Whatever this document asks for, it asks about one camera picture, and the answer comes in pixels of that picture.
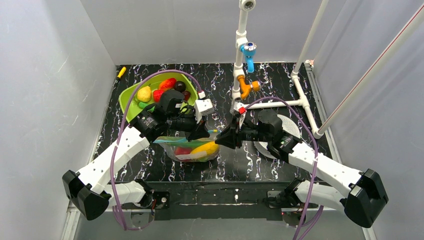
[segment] orange faucet handle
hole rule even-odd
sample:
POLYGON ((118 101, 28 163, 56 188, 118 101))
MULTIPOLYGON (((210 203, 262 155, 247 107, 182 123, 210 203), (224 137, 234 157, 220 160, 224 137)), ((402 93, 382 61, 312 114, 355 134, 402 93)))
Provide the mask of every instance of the orange faucet handle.
POLYGON ((259 91, 261 89, 261 85, 258 81, 253 81, 251 84, 245 83, 245 76, 240 75, 237 77, 238 82, 240 83, 240 89, 241 89, 241 99, 245 100, 249 93, 253 90, 255 92, 259 91))
POLYGON ((255 92, 261 90, 261 84, 259 83, 259 81, 253 81, 250 85, 253 91, 255 92))

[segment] gray wall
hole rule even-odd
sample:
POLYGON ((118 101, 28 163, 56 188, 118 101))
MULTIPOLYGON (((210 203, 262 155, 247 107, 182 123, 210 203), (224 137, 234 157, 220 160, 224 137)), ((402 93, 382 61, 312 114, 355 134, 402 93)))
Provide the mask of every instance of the gray wall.
POLYGON ((57 240, 115 66, 79 0, 1 1, 0 32, 0 236, 57 240))
MULTIPOLYGON (((336 108, 422 0, 348 0, 315 59, 327 114, 336 108)), ((380 173, 389 203, 379 240, 424 238, 424 24, 331 126, 344 164, 380 173)))
MULTIPOLYGON (((331 0, 308 59, 321 47, 346 0, 331 0)), ((233 63, 238 0, 81 0, 116 65, 233 63)), ((255 62, 296 62, 320 0, 257 0, 247 38, 255 62)))

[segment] green bowl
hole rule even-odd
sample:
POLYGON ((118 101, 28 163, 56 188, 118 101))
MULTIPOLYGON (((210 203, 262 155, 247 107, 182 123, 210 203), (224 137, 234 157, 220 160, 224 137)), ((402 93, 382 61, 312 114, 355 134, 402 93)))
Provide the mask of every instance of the green bowl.
MULTIPOLYGON (((193 106, 195 104, 195 101, 199 99, 198 93, 196 92, 196 88, 192 85, 190 80, 184 74, 176 73, 176 72, 162 73, 149 79, 147 82, 143 84, 143 87, 150 86, 152 94, 153 94, 153 91, 158 89, 159 84, 161 84, 161 82, 170 78, 175 78, 177 81, 182 81, 185 83, 185 90, 190 92, 190 98, 188 99, 188 104, 193 106)), ((140 83, 130 86, 119 95, 119 105, 122 112, 125 111, 125 108, 127 107, 127 103, 128 101, 130 101, 131 94, 133 93, 134 89, 139 84, 140 83)), ((153 97, 152 97, 151 100, 147 102, 147 104, 152 104, 154 102, 155 101, 153 101, 153 97)), ((142 110, 143 108, 139 107, 138 102, 134 99, 131 99, 131 104, 129 105, 128 113, 126 114, 126 121, 129 123, 131 120, 133 120, 133 118, 135 118, 139 113, 141 113, 142 110)))

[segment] black tabletop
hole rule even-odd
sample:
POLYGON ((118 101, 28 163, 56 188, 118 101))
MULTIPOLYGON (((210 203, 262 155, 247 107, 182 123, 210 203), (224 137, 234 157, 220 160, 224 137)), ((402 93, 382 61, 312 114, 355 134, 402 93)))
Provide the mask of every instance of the black tabletop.
MULTIPOLYGON (((193 75, 204 89, 207 98, 212 100, 215 113, 208 118, 208 129, 223 130, 232 119, 230 114, 231 87, 233 84, 233 64, 154 64, 126 65, 127 71, 121 81, 116 83, 108 104, 98 149, 95 157, 101 154, 118 137, 122 121, 118 99, 126 88, 139 83, 150 74, 161 70, 177 69, 193 75)), ((275 96, 286 101, 298 100, 290 73, 293 63, 256 63, 255 72, 247 75, 251 81, 260 81, 262 89, 251 93, 243 101, 251 103, 254 100, 275 96)), ((310 108, 318 126, 321 125, 317 105, 312 94, 310 82, 304 65, 299 71, 300 83, 309 100, 310 108)), ((302 120, 309 126, 308 118, 302 107, 294 107, 302 120)), ((297 118, 290 114, 286 107, 274 109, 278 114, 290 117, 300 128, 302 139, 311 145, 311 139, 302 129, 297 118)), ((260 110, 252 110, 249 114, 255 118, 260 110)), ((317 140, 319 151, 331 157, 325 137, 317 140)), ((134 179, 145 181, 177 181, 177 182, 290 182, 294 177, 310 179, 310 174, 299 168, 285 163, 283 160, 270 159, 258 152, 251 142, 243 143, 240 149, 221 147, 216 159, 208 162, 178 162, 166 156, 164 149, 158 144, 151 144, 148 149, 141 151, 128 162, 117 174, 117 181, 129 182, 134 179)))

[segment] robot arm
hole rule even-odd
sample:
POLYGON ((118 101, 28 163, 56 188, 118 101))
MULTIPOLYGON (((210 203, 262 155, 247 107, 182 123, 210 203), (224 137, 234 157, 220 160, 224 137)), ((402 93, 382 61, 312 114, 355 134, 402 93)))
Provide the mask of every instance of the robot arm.
MULTIPOLYGON (((149 147, 168 129, 186 132, 186 138, 196 140, 209 137, 206 115, 214 111, 210 99, 196 100, 193 106, 182 107, 184 96, 175 90, 166 91, 159 103, 146 106, 122 132, 114 159, 116 174, 137 153, 149 147)), ((109 185, 112 154, 117 141, 113 142, 96 159, 77 172, 68 170, 62 181, 66 196, 87 220, 99 217, 107 207, 115 206, 116 200, 109 185)), ((143 181, 116 185, 121 204, 140 203, 150 188, 143 181)))
MULTIPOLYGON (((315 151, 284 131, 281 119, 270 109, 259 112, 257 124, 252 123, 243 108, 239 109, 215 143, 235 149, 240 148, 243 141, 267 142, 268 151, 277 159, 309 172, 313 170, 315 151)), ((317 161, 316 176, 330 186, 315 183, 310 202, 344 211, 359 226, 370 228, 389 201, 380 175, 371 169, 361 172, 344 166, 322 153, 318 154, 317 161)), ((309 186, 309 181, 295 179, 278 198, 298 206, 306 201, 309 186)))

